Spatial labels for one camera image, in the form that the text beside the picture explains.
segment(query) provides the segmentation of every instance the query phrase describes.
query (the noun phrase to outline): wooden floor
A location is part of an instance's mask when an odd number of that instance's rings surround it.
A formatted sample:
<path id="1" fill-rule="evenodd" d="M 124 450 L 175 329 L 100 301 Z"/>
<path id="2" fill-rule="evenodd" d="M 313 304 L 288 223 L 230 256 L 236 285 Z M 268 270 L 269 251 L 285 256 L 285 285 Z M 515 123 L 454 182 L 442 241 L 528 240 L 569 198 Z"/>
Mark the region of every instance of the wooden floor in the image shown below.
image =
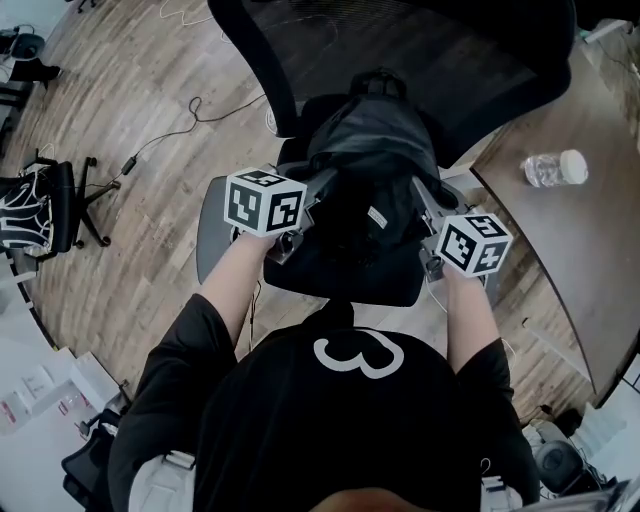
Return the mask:
<path id="1" fill-rule="evenodd" d="M 208 15 L 192 2 L 187 21 Z M 58 160 L 76 172 L 95 156 L 91 182 L 115 177 L 147 140 L 191 124 L 189 100 L 203 98 L 201 114 L 216 116 L 261 93 L 249 67 L 220 39 L 214 21 L 182 27 L 160 19 L 160 2 L 99 0 L 95 10 L 70 12 L 48 43 L 45 62 L 65 75 L 43 96 L 32 95 L 7 156 L 3 175 L 14 175 L 26 152 L 52 143 Z M 92 211 L 113 240 L 100 249 L 86 234 L 84 250 L 47 262 L 30 286 L 36 309 L 54 340 L 76 354 L 91 350 L 117 380 L 135 388 L 146 354 L 197 289 L 198 215 L 209 181 L 246 166 L 275 162 L 281 141 L 265 127 L 259 100 L 238 114 L 190 135 L 169 138 L 143 153 L 122 189 Z M 489 210 L 497 207 L 481 198 Z M 591 400 L 589 383 L 522 326 L 535 319 L 573 351 L 578 348 L 557 298 L 533 255 L 518 240 L 503 269 L 495 313 L 510 356 L 515 405 L 521 418 L 556 412 Z M 442 286 L 433 287 L 443 297 Z M 295 324 L 323 301 L 263 285 L 256 338 Z M 444 353 L 446 317 L 426 290 L 408 309 L 356 305 L 357 323 L 417 336 Z M 248 329 L 238 347 L 250 350 Z"/>

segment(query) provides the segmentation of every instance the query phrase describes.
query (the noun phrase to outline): water bottle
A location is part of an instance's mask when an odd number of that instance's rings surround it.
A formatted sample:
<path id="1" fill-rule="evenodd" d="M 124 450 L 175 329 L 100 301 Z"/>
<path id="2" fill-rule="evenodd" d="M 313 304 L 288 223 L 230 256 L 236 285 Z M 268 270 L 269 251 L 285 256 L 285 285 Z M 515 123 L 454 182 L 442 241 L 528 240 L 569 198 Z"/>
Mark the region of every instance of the water bottle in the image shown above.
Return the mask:
<path id="1" fill-rule="evenodd" d="M 534 187 L 580 185 L 589 177 L 587 162 L 575 149 L 530 156 L 522 163 L 522 168 Z"/>

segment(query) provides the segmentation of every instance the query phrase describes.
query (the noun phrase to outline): shirt sleeve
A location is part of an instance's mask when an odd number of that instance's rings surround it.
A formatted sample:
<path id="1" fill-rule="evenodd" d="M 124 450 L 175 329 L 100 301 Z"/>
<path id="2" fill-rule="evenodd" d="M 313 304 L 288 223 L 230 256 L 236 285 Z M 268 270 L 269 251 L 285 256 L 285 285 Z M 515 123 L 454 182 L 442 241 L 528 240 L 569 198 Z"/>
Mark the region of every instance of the shirt sleeve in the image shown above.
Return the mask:
<path id="1" fill-rule="evenodd" d="M 154 348 L 109 458 L 113 508 L 125 512 L 142 464 L 171 450 L 195 453 L 200 416 L 216 386 L 237 364 L 222 318 L 193 295 Z"/>
<path id="2" fill-rule="evenodd" d="M 501 476 L 518 491 L 524 505 L 539 501 L 540 477 L 511 403 L 511 374 L 502 340 L 494 341 L 473 356 L 457 377 L 468 401 L 478 453 L 481 460 L 490 461 L 484 476 Z"/>

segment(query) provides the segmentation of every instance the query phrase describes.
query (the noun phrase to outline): shoulder strap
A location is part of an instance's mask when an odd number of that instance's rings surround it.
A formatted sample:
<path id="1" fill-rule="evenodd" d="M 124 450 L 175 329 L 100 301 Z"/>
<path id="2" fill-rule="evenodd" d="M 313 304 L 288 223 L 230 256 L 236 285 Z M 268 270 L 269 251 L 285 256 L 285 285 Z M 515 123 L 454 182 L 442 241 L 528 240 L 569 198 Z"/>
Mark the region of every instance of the shoulder strap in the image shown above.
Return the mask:
<path id="1" fill-rule="evenodd" d="M 129 512 L 191 512 L 195 458 L 172 451 L 145 462 L 131 486 Z"/>

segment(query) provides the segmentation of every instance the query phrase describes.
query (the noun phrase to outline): wooden desk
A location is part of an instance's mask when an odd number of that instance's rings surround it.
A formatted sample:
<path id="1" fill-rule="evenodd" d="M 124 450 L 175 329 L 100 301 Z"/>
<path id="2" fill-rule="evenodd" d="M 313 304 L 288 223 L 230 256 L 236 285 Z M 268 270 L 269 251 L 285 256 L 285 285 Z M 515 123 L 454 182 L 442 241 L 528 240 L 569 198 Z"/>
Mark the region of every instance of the wooden desk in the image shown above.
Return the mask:
<path id="1" fill-rule="evenodd" d="M 473 172 L 528 240 L 576 333 L 602 395 L 640 328 L 640 155 L 618 104 L 582 52 L 569 91 L 505 126 Z M 578 149 L 581 186 L 536 189 L 520 163 Z"/>

